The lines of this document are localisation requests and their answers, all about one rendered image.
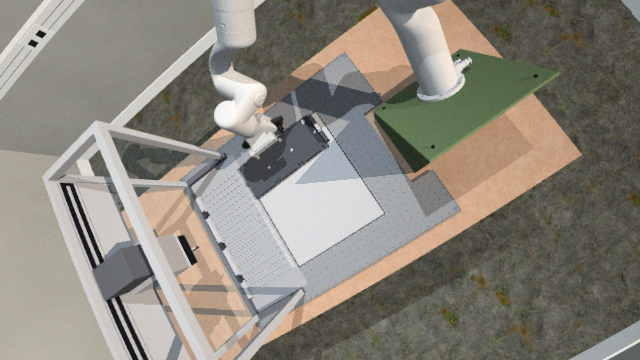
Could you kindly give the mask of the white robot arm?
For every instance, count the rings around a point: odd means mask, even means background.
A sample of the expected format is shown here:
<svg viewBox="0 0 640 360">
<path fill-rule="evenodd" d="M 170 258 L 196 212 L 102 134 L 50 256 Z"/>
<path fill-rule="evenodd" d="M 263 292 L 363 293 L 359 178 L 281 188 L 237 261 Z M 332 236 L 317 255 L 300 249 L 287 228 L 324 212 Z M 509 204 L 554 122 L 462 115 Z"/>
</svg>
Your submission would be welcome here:
<svg viewBox="0 0 640 360">
<path fill-rule="evenodd" d="M 377 1 L 394 27 L 418 81 L 418 99 L 437 102 L 458 92 L 465 82 L 461 71 L 472 59 L 452 61 L 440 21 L 430 7 L 446 0 Z M 248 152 L 256 158 L 278 141 L 274 133 L 264 132 L 262 115 L 254 114 L 265 101 L 267 90 L 260 82 L 234 71 L 231 57 L 232 51 L 248 48 L 256 41 L 254 0 L 210 2 L 217 41 L 211 50 L 209 69 L 216 91 L 231 100 L 215 108 L 214 121 L 220 128 L 246 138 Z"/>
</svg>

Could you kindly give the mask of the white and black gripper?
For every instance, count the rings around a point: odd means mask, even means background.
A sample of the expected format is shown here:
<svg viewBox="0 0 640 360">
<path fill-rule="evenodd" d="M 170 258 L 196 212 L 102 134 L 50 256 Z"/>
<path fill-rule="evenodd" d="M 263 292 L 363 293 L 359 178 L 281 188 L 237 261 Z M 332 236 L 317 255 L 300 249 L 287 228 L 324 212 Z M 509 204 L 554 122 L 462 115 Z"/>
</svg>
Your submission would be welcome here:
<svg viewBox="0 0 640 360">
<path fill-rule="evenodd" d="M 274 119 L 271 119 L 268 116 L 265 116 L 263 114 L 261 114 L 263 117 L 261 117 L 261 127 L 263 128 L 264 132 L 267 134 L 269 132 L 276 132 L 276 130 L 279 130 L 279 132 L 284 133 L 284 128 L 282 126 L 283 124 L 283 117 L 282 116 L 278 116 Z M 261 128 L 260 127 L 260 128 Z M 244 141 L 244 143 L 242 144 L 242 148 L 246 149 L 246 148 L 250 148 L 250 145 L 248 145 L 249 143 L 247 142 L 246 138 L 240 136 Z"/>
</svg>

